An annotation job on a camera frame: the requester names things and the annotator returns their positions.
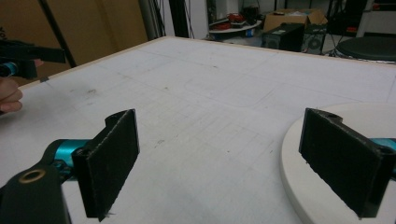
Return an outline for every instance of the black stool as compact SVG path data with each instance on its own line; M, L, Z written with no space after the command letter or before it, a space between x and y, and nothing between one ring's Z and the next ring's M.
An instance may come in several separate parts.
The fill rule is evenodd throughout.
M366 36L348 39L338 44L334 55L340 58L396 63L396 38Z

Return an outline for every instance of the electronic device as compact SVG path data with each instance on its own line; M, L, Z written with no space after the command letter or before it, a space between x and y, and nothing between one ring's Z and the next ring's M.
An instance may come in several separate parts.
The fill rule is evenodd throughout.
M37 77L35 61L66 63L63 49L36 47L17 40L0 40L0 77Z
M0 223L70 224L61 185L77 179L87 217L103 220L139 154L133 109L106 118L93 139L59 139L0 188Z
M321 54L326 33L326 24L309 24L304 32L301 52L317 55Z
M304 24L282 23L262 34L262 48L300 52L304 39Z
M299 151L358 217L376 217L388 182L396 178L395 139L369 139L342 121L307 108Z

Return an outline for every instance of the finger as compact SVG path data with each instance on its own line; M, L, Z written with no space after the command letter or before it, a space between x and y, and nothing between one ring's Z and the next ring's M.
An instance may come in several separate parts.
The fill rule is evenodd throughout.
M0 104L0 110L6 113L15 112L21 109L22 109L22 103L19 101Z
M0 104L16 102L16 101L19 101L22 97L23 97L22 91L16 89L11 95L0 100Z
M41 59L35 59L35 66L38 67L40 65L43 65L43 61L41 61Z
M18 83L11 78L0 78L0 100L12 95L18 89Z

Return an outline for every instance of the white table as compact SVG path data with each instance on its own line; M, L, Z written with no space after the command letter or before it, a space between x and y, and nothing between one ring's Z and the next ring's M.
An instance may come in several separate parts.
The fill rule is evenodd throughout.
M23 88L0 117L0 184L56 139L87 139L135 108L141 153L103 223L301 223L281 144L306 107L396 104L396 67L161 38ZM74 223L77 182L63 184Z

